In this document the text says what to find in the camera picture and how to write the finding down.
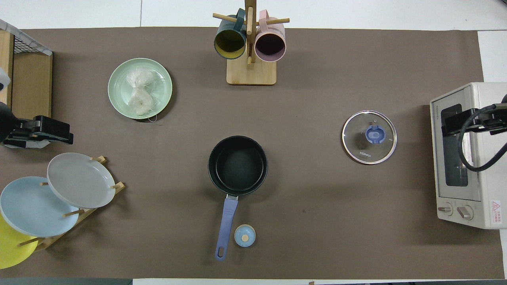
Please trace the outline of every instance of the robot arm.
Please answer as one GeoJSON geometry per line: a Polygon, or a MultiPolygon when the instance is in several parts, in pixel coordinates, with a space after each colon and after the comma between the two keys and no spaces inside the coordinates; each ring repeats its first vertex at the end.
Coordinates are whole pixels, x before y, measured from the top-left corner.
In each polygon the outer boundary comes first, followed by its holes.
{"type": "MultiPolygon", "coordinates": [[[[9,76],[0,68],[0,91],[10,82],[9,76]]],[[[72,145],[74,135],[70,133],[70,125],[46,116],[18,119],[7,105],[0,102],[0,143],[10,148],[43,148],[52,141],[72,145]]]]}

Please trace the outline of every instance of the saucepan handle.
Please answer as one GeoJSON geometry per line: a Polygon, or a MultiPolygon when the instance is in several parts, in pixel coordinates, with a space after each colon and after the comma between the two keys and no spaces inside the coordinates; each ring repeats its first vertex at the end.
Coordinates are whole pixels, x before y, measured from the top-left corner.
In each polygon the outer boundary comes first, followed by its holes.
{"type": "Polygon", "coordinates": [[[238,200],[225,199],[224,210],[222,212],[222,222],[220,223],[219,240],[216,243],[215,258],[218,261],[223,261],[227,254],[227,246],[231,237],[232,220],[238,200]]]}

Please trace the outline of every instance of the white string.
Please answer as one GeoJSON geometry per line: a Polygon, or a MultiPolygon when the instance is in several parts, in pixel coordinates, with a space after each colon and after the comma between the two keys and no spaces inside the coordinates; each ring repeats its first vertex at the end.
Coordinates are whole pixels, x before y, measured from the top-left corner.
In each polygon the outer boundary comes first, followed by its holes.
{"type": "Polygon", "coordinates": [[[155,121],[150,120],[150,118],[148,118],[148,121],[150,121],[150,122],[152,122],[152,123],[155,123],[155,122],[158,120],[157,115],[155,115],[155,121]]]}

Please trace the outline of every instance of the oven knob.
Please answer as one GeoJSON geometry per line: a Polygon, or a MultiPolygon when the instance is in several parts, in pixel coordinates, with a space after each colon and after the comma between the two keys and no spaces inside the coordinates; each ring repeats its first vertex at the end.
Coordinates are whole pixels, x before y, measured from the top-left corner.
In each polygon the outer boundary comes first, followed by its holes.
{"type": "Polygon", "coordinates": [[[437,210],[446,213],[448,216],[451,216],[453,213],[452,205],[450,203],[446,203],[445,207],[438,207],[437,210]]]}
{"type": "Polygon", "coordinates": [[[459,215],[465,220],[471,220],[474,218],[474,210],[472,207],[466,205],[457,208],[459,215]]]}

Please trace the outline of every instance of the small blue lid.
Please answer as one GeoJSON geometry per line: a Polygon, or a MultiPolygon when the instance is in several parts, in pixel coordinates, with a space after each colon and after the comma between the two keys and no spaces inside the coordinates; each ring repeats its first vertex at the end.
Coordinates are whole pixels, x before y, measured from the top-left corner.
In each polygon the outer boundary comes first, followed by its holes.
{"type": "Polygon", "coordinates": [[[239,246],[249,247],[255,241],[255,230],[251,225],[240,225],[234,232],[234,240],[239,246]]]}

